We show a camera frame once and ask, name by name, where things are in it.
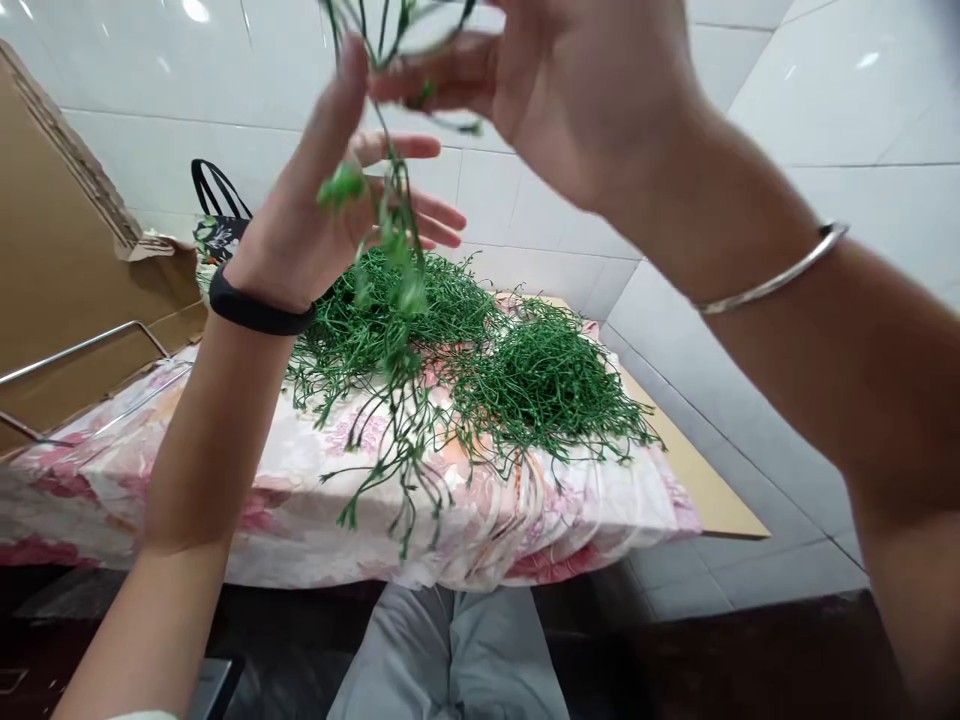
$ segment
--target metal rod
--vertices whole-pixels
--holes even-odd
[[[11,380],[16,380],[17,378],[23,377],[24,375],[32,373],[34,370],[39,370],[42,367],[46,367],[51,363],[55,363],[57,360],[61,360],[67,357],[67,355],[72,355],[73,353],[83,350],[86,347],[90,347],[91,345],[94,345],[100,342],[101,340],[107,339],[111,335],[116,335],[117,333],[123,332],[124,330],[128,328],[132,328],[134,326],[137,326],[141,330],[143,330],[146,336],[150,338],[150,342],[152,342],[154,346],[157,348],[157,350],[160,351],[161,355],[163,355],[165,358],[168,358],[168,359],[170,358],[170,353],[168,353],[166,351],[166,348],[164,348],[163,345],[160,344],[160,341],[157,340],[156,337],[154,337],[153,333],[150,332],[149,329],[147,329],[146,325],[144,325],[139,320],[131,320],[130,322],[124,323],[119,327],[115,327],[113,330],[107,330],[105,333],[101,333],[100,335],[97,335],[94,338],[90,338],[89,340],[86,340],[80,343],[79,345],[74,345],[71,348],[67,348],[66,350],[58,352],[56,355],[51,355],[48,358],[44,358],[43,360],[35,362],[33,363],[33,365],[27,365],[26,367],[22,367],[19,370],[14,370],[12,373],[9,373],[8,375],[4,375],[2,378],[0,378],[0,385],[3,385],[4,383],[8,383]]]
[[[157,395],[159,395],[159,394],[162,393],[164,390],[166,390],[168,387],[170,387],[171,385],[173,385],[173,383],[175,383],[177,380],[179,380],[180,378],[182,378],[184,375],[186,375],[186,374],[187,374],[188,372],[190,372],[192,369],[193,369],[193,363],[190,363],[190,364],[189,364],[187,367],[185,367],[183,370],[181,370],[181,371],[178,372],[176,375],[174,375],[172,378],[170,378],[169,380],[167,380],[163,385],[161,385],[161,386],[158,387],[156,390],[154,390],[152,393],[150,393],[149,395],[147,395],[143,400],[141,400],[140,402],[138,402],[136,405],[134,405],[133,407],[129,408],[128,410],[125,410],[122,415],[117,415],[117,417],[115,417],[113,420],[111,420],[110,422],[108,422],[108,423],[107,423],[106,425],[104,425],[102,428],[100,428],[99,430],[97,430],[95,433],[93,433],[93,435],[90,435],[90,436],[88,436],[88,437],[85,437],[85,438],[84,438],[83,440],[81,440],[80,442],[86,442],[87,440],[93,440],[93,438],[95,438],[95,437],[96,437],[97,435],[99,435],[100,433],[105,432],[108,428],[113,427],[113,426],[116,425],[118,422],[120,422],[121,420],[123,420],[125,417],[127,417],[127,416],[130,415],[131,413],[136,412],[137,410],[139,410],[140,408],[142,408],[144,405],[146,405],[148,402],[150,402],[151,400],[153,400]]]
[[[132,327],[138,327],[138,328],[140,328],[141,330],[143,330],[143,333],[150,339],[150,342],[153,343],[153,346],[154,346],[155,348],[157,348],[157,350],[160,352],[160,354],[163,355],[163,357],[165,357],[165,358],[168,359],[168,360],[171,359],[170,353],[168,353],[168,352],[167,352],[167,349],[166,349],[165,347],[163,347],[163,345],[160,344],[160,341],[157,340],[156,336],[155,336],[152,332],[150,332],[150,329],[149,329],[146,325],[144,325],[144,324],[143,324],[142,322],[140,322],[139,320],[131,320],[131,321],[128,322],[128,323],[124,323],[123,325],[119,325],[119,326],[113,328],[113,330],[107,330],[105,333],[100,333],[100,334],[97,335],[96,337],[92,337],[92,338],[90,338],[89,340],[85,340],[84,342],[82,342],[82,343],[80,343],[80,344],[78,344],[78,345],[74,345],[73,347],[70,347],[70,348],[67,348],[66,350],[63,350],[63,351],[61,351],[61,352],[58,352],[56,355],[51,355],[50,357],[44,358],[43,360],[39,360],[39,361],[33,363],[32,365],[27,365],[26,367],[22,367],[22,368],[20,368],[19,370],[14,370],[12,373],[8,373],[8,374],[4,375],[2,378],[0,378],[0,385],[3,385],[4,383],[8,383],[8,382],[11,382],[11,381],[13,381],[13,380],[16,380],[17,378],[22,378],[24,375],[29,375],[29,374],[32,373],[34,370],[39,370],[40,368],[46,367],[47,365],[50,365],[51,363],[55,363],[57,360],[62,360],[63,358],[67,357],[68,355],[72,355],[72,354],[75,353],[75,352],[79,352],[80,350],[83,350],[84,348],[90,347],[91,345],[95,345],[96,343],[100,342],[101,340],[107,339],[107,338],[110,337],[111,335],[116,335],[116,334],[118,334],[118,333],[122,333],[124,330],[128,330],[128,329],[130,329],[130,328],[132,328]],[[176,379],[179,378],[181,375],[183,375],[185,372],[187,372],[187,370],[184,370],[182,373],[180,373],[180,375],[177,375],[177,377],[173,378],[173,380],[176,380]],[[162,389],[165,388],[167,385],[169,385],[171,382],[173,382],[173,380],[171,380],[170,382],[166,383],[163,387],[161,387],[161,388],[158,389],[155,393],[153,393],[152,395],[150,395],[149,397],[147,397],[145,400],[143,400],[143,401],[142,401],[139,405],[137,405],[136,407],[133,407],[133,408],[131,408],[130,410],[127,410],[127,411],[126,411],[123,415],[121,415],[120,417],[117,417],[117,418],[114,418],[113,420],[111,420],[109,423],[107,423],[104,427],[100,428],[97,432],[95,432],[95,433],[94,433],[93,435],[91,435],[90,437],[96,437],[96,436],[99,435],[101,432],[103,432],[104,430],[106,430],[108,427],[110,427],[111,425],[113,425],[115,422],[117,422],[118,420],[120,420],[120,419],[126,417],[127,415],[129,415],[131,412],[133,412],[134,410],[136,410],[137,408],[139,408],[140,406],[142,406],[143,403],[145,403],[147,400],[150,400],[151,398],[153,398],[158,392],[160,392],[160,390],[162,390]],[[65,440],[53,440],[53,439],[51,439],[51,438],[48,438],[48,437],[44,436],[43,434],[38,433],[36,430],[34,430],[33,428],[31,428],[30,426],[25,425],[24,423],[20,422],[20,421],[17,420],[15,417],[13,417],[13,416],[11,416],[11,415],[8,415],[7,413],[2,412],[2,411],[0,411],[0,421],[7,423],[7,425],[9,425],[10,427],[12,427],[14,430],[17,430],[18,432],[23,433],[24,435],[26,435],[27,437],[29,437],[31,440],[33,440],[33,442],[36,443],[36,444],[49,443],[49,444],[51,444],[51,445],[58,445],[58,446],[60,446],[60,447],[71,447],[71,448],[72,448],[72,447],[76,447],[77,445],[80,444],[80,443],[67,442],[67,441],[65,441]],[[81,440],[80,442],[84,442],[85,440],[89,440],[89,439],[90,439],[90,438],[84,438],[84,440]]]

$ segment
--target person's right hand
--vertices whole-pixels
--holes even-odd
[[[374,100],[436,92],[425,112],[467,108],[584,210],[650,197],[655,174],[711,113],[694,77],[682,0],[498,0],[503,35],[462,33],[371,78]]]

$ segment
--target black wristband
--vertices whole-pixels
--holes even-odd
[[[317,316],[317,304],[302,315],[277,310],[264,305],[232,287],[223,276],[221,265],[210,281],[210,309],[220,317],[249,330],[266,335],[291,337],[299,335]]]

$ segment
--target cardboard box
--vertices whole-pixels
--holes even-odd
[[[206,310],[195,256],[143,252],[141,230],[103,169],[0,42],[0,377],[139,320],[169,352]],[[189,168],[184,168],[189,182]],[[0,411],[48,432],[159,358],[137,329],[0,385]],[[0,455],[29,443],[0,422]]]

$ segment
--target person's left hand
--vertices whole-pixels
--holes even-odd
[[[279,310],[301,313],[350,267],[376,223],[373,203],[361,197],[337,210],[321,208],[317,192],[342,161],[369,167],[386,158],[382,133],[354,134],[366,92],[366,50],[351,36],[344,43],[336,78],[317,102],[293,157],[224,270],[233,287]],[[407,158],[440,154],[440,142],[429,136],[392,135],[391,140]],[[369,181],[376,197],[382,182]],[[413,191],[412,199],[424,247],[457,247],[457,231],[466,227],[466,218],[423,193]]]

